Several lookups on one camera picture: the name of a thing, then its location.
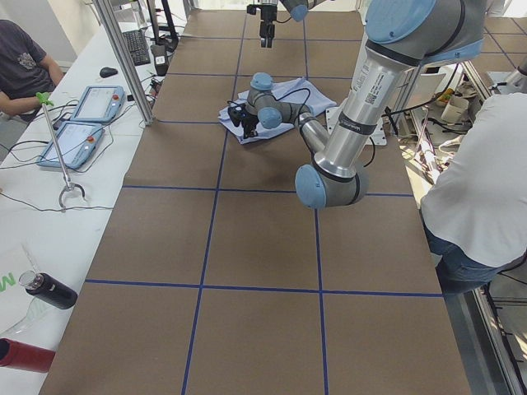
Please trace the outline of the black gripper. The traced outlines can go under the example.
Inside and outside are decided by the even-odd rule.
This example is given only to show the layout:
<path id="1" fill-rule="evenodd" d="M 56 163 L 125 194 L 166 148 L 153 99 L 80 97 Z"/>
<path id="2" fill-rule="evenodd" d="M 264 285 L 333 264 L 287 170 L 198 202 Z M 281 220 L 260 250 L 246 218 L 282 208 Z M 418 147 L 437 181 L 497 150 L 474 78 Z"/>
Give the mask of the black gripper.
<path id="1" fill-rule="evenodd" d="M 261 48 L 272 48 L 275 31 L 274 22 L 277 20 L 277 5 L 262 4 L 260 9 L 260 27 L 259 35 Z"/>
<path id="2" fill-rule="evenodd" d="M 253 137 L 258 136 L 258 132 L 256 128 L 259 123 L 259 119 L 257 115 L 251 114 L 249 112 L 244 112 L 241 123 L 244 129 L 244 134 L 243 134 L 244 139 L 253 138 Z"/>

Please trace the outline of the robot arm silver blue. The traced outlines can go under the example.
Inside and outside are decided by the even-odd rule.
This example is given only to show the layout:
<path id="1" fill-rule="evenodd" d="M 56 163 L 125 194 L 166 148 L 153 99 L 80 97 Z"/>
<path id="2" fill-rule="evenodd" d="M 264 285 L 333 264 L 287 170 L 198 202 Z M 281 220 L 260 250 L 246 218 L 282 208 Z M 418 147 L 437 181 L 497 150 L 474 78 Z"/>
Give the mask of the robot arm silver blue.
<path id="1" fill-rule="evenodd" d="M 354 77 L 332 131 L 307 105 L 281 102 L 272 78 L 254 74 L 247 101 L 231 105 L 236 126 L 253 133 L 257 125 L 291 123 L 309 147 L 312 162 L 296 172 L 296 194 L 310 208 L 359 201 L 368 185 L 357 158 L 375 131 L 401 76 L 429 64 L 447 65 L 480 54 L 487 4 L 484 1 L 374 1 L 366 13 L 366 58 Z"/>
<path id="2" fill-rule="evenodd" d="M 277 22 L 277 5 L 281 3 L 294 21 L 302 21 L 308 11 L 317 7 L 324 0 L 282 0 L 282 1 L 255 1 L 249 4 L 246 12 L 255 15 L 260 10 L 259 37 L 262 48 L 271 48 L 275 36 Z"/>

